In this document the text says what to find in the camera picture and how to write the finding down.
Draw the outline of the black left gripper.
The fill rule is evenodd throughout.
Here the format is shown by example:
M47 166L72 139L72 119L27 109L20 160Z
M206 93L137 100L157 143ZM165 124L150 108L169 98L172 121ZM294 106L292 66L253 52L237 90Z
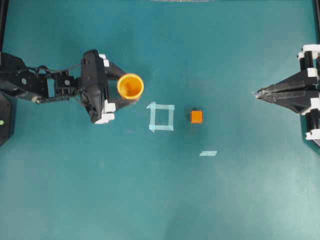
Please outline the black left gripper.
M116 86L108 86L109 81L118 81L125 74L125 71L96 49L83 54L79 84L80 101L93 124L107 124L115 119L116 110L137 102L122 97Z

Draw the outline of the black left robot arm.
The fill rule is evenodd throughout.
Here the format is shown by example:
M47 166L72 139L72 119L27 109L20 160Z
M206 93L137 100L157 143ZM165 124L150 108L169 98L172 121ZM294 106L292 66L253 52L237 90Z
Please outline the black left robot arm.
M79 98L93 124L106 124L115 111L138 101L144 91L142 79L125 73L97 50L89 50L80 61L80 76L68 69L28 67L19 57L0 55L0 91L36 104Z

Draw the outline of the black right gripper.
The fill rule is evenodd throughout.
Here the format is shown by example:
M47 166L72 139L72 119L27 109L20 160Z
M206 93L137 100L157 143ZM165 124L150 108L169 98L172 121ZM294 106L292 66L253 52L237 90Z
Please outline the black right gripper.
M304 45L297 58L300 62L300 72L259 89L255 97L301 114L305 120L305 139L319 147L320 46L318 44Z

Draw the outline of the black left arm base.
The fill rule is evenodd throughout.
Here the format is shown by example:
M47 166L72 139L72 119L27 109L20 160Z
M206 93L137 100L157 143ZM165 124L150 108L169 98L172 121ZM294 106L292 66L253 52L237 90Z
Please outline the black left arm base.
M0 146L15 132L17 99L0 92Z

